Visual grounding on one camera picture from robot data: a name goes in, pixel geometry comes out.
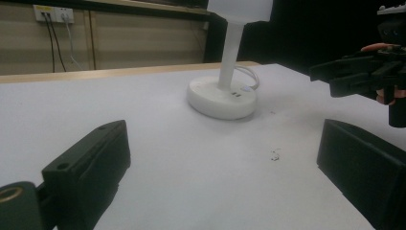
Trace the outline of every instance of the white lamp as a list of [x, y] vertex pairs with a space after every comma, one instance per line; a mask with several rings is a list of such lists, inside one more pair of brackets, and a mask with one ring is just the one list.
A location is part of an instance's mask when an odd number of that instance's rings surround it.
[[210, 0], [207, 10], [228, 22], [219, 77], [192, 80], [188, 101], [197, 111], [208, 116], [234, 120], [254, 112], [257, 94], [251, 87], [232, 81], [239, 43], [244, 26], [250, 22], [268, 21], [273, 0]]

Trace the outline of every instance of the robotic hand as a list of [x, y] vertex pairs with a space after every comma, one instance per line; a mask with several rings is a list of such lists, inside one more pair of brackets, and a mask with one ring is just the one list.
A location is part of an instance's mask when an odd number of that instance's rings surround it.
[[92, 230], [130, 164], [125, 121], [100, 126], [43, 169], [37, 188], [27, 181], [0, 188], [0, 229]]
[[388, 9], [381, 7], [377, 14], [385, 17], [378, 25], [382, 40], [397, 45], [357, 52], [313, 66], [310, 79], [328, 82], [332, 97], [383, 89], [384, 104], [390, 105], [389, 125], [406, 127], [406, 99], [396, 99], [395, 104], [391, 104], [395, 90], [406, 89], [406, 4]]

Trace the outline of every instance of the white cable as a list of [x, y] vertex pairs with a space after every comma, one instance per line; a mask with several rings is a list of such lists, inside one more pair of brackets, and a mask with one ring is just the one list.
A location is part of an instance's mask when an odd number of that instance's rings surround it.
[[253, 86], [250, 86], [252, 89], [256, 90], [259, 87], [259, 78], [256, 72], [254, 72], [254, 70], [252, 70], [249, 67], [246, 66], [242, 66], [242, 65], [236, 65], [235, 69], [237, 69], [238, 71], [250, 76], [251, 78], [254, 79], [255, 84]]
[[71, 36], [71, 31], [69, 30], [69, 18], [65, 16], [65, 14], [62, 14], [62, 20], [65, 22], [66, 29], [68, 30], [68, 35], [69, 35], [69, 41], [71, 43], [71, 60], [77, 65], [79, 70], [83, 70], [81, 66], [78, 64], [78, 62], [74, 59], [74, 45], [72, 42], [72, 36]]

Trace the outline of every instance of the lamp base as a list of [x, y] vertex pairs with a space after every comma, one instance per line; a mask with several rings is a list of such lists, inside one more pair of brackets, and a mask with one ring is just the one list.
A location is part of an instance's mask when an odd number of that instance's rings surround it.
[[230, 89], [218, 88], [218, 77], [192, 80], [188, 101], [197, 111], [217, 119], [235, 120], [254, 112], [257, 94], [249, 86], [233, 80]]

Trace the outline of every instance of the wall socket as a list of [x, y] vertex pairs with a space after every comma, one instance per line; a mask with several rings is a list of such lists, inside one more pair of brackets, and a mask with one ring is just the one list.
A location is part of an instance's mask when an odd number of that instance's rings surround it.
[[45, 22], [45, 18], [42, 13], [47, 13], [51, 17], [53, 22], [65, 23], [62, 15], [69, 19], [69, 23], [74, 23], [74, 11], [69, 8], [58, 8], [49, 6], [34, 5], [35, 19], [37, 21]]

